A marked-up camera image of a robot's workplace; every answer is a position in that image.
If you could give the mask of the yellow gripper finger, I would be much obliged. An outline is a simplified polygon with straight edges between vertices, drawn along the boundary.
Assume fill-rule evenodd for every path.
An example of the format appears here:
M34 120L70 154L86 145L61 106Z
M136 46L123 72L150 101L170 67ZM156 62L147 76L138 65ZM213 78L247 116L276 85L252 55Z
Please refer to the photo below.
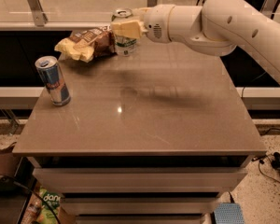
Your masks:
M140 20L112 21L110 26L115 35L132 39L141 38L147 32L144 23Z
M150 7L134 8L132 10L132 14L133 14L134 18L136 18L137 20L142 21L149 10L150 10Z

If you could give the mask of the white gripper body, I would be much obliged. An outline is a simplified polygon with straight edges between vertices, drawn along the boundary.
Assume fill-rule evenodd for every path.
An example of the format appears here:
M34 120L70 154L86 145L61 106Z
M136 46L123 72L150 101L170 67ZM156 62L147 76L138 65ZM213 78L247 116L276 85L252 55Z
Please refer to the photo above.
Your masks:
M175 5L157 5L144 15L147 38L157 43L169 43L169 17Z

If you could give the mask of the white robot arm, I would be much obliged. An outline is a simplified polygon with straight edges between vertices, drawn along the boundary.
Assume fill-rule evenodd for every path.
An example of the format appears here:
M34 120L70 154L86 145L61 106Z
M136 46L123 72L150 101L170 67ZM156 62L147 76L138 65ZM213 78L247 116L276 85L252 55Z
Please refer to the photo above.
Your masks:
M212 56L239 47L280 85L280 23L245 0L206 0L201 6L157 5L132 10L110 23L114 35L179 42Z

